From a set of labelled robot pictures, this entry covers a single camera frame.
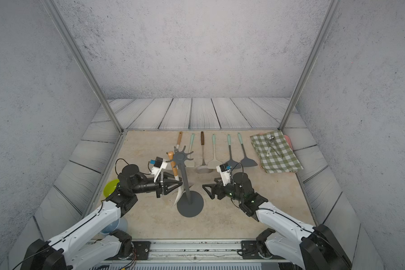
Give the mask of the cream turner wooden handle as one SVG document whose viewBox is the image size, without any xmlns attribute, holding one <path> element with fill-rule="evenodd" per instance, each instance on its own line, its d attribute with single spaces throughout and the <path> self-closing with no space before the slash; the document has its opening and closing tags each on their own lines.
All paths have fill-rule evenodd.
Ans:
<svg viewBox="0 0 405 270">
<path fill-rule="evenodd" d="M 176 143 L 176 146 L 175 146 L 175 148 L 174 148 L 174 151 L 175 151 L 175 152 L 180 151 L 180 146 L 181 146 L 182 136 L 183 136 L 183 132 L 182 132 L 182 131 L 180 131 L 180 132 L 179 132 L 179 134 L 178 134 L 178 138 L 177 138 L 177 143 Z"/>
</svg>

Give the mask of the green plastic bowl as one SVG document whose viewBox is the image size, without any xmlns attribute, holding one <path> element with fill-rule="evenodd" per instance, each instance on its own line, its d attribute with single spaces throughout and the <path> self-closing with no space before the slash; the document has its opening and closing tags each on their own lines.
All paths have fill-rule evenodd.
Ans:
<svg viewBox="0 0 405 270">
<path fill-rule="evenodd" d="M 110 196 L 114 191 L 115 191 L 115 189 L 116 189 L 116 187 L 117 187 L 117 185 L 119 184 L 119 180 L 118 179 L 115 179 L 115 180 L 112 180 L 112 181 L 110 181 L 110 182 L 108 182 L 106 185 L 105 185 L 105 187 L 104 187 L 104 189 L 103 189 L 103 196 L 105 197 L 105 198 L 107 198 L 108 196 Z"/>
</svg>

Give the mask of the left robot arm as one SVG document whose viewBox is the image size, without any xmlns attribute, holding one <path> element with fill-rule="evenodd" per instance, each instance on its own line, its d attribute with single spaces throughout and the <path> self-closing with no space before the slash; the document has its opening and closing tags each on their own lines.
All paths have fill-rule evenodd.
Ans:
<svg viewBox="0 0 405 270">
<path fill-rule="evenodd" d="M 136 164 L 126 165 L 118 175 L 115 190 L 100 207 L 71 228 L 47 241 L 36 240 L 29 245 L 24 259 L 17 264 L 21 270 L 87 270 L 96 264 L 117 257 L 136 260 L 132 236 L 115 228 L 102 240 L 86 247 L 94 236 L 120 220 L 136 204 L 138 194 L 153 192 L 159 198 L 181 187 L 179 178 L 163 170 L 167 162 L 158 157 L 150 161 L 150 174 L 140 172 Z"/>
</svg>

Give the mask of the grey utensil rack stand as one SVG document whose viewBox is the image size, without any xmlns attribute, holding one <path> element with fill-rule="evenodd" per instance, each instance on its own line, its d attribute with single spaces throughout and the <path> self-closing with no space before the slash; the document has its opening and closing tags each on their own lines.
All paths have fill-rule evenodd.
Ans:
<svg viewBox="0 0 405 270">
<path fill-rule="evenodd" d="M 204 199 L 198 192 L 190 190 L 187 170 L 184 164 L 185 161 L 188 160 L 188 155 L 190 153 L 186 153 L 185 149 L 186 147 L 184 146 L 182 150 L 178 152 L 174 151 L 173 157 L 173 161 L 176 163 L 177 169 L 181 172 L 184 194 L 186 197 L 186 199 L 183 199 L 183 197 L 180 198 L 179 202 L 177 203 L 177 210 L 182 216 L 192 218 L 201 213 L 204 207 Z"/>
</svg>

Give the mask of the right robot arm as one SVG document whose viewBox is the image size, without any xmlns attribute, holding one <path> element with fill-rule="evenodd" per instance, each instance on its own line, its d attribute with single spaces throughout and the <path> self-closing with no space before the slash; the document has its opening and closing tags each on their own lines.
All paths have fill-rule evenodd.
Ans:
<svg viewBox="0 0 405 270">
<path fill-rule="evenodd" d="M 256 238 L 256 253 L 263 259 L 281 257 L 303 270 L 350 270 L 352 262 L 331 229 L 311 226 L 286 214 L 255 192 L 248 175 L 233 172 L 229 164 L 217 166 L 219 178 L 202 188 L 211 199 L 228 197 L 248 217 L 268 228 Z"/>
</svg>

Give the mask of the grey ladle brown handle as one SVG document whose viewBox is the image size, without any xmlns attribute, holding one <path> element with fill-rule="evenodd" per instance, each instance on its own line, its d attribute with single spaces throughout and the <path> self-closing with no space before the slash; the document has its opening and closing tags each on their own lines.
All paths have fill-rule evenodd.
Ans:
<svg viewBox="0 0 405 270">
<path fill-rule="evenodd" d="M 200 136 L 201 136 L 201 149 L 202 149 L 202 165 L 200 165 L 196 168 L 196 172 L 198 174 L 207 174 L 207 173 L 211 173 L 213 170 L 210 169 L 205 163 L 205 151 L 204 151 L 205 136 L 204 136 L 203 131 L 201 131 Z"/>
</svg>

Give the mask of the grey spoon mint handle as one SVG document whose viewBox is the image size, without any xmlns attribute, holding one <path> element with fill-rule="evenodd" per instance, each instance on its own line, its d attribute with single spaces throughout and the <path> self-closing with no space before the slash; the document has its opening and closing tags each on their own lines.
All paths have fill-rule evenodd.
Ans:
<svg viewBox="0 0 405 270">
<path fill-rule="evenodd" d="M 228 143 L 228 150 L 229 150 L 229 160 L 227 161 L 227 164 L 233 169 L 240 169 L 241 164 L 234 161 L 232 158 L 232 149 L 231 149 L 231 136 L 230 134 L 227 135 L 227 143 Z"/>
</svg>

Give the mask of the cream spatula mint handle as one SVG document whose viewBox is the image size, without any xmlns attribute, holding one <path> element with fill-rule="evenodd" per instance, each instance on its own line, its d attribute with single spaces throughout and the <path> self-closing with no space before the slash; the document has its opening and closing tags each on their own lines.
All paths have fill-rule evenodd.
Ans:
<svg viewBox="0 0 405 270">
<path fill-rule="evenodd" d="M 209 169 L 216 169 L 217 166 L 221 165 L 222 162 L 217 159 L 216 156 L 216 135 L 212 134 L 212 144 L 213 144 L 213 160 L 208 163 Z"/>
<path fill-rule="evenodd" d="M 193 161 L 192 156 L 191 156 L 194 138 L 195 138 L 195 134 L 193 133 L 193 134 L 191 135 L 191 138 L 190 138 L 190 146 L 189 146 L 189 152 L 190 152 L 190 154 L 188 155 L 188 160 L 186 160 L 186 161 L 184 162 L 184 163 L 185 163 L 185 166 L 186 166 L 187 168 L 193 168 L 193 167 L 195 166 L 195 162 Z"/>
</svg>

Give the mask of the grey spatula mint handle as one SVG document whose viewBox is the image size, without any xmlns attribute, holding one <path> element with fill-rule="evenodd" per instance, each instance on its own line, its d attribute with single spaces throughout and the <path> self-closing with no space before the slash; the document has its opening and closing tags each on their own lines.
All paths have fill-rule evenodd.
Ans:
<svg viewBox="0 0 405 270">
<path fill-rule="evenodd" d="M 241 144 L 241 148 L 242 148 L 243 154 L 244 154 L 244 158 L 240 162 L 241 166 L 243 168 L 245 168 L 245 167 L 256 167 L 258 165 L 257 162 L 255 160 L 247 157 L 241 133 L 238 133 L 237 136 L 238 136 L 238 140 L 239 140 L 239 142 Z"/>
</svg>

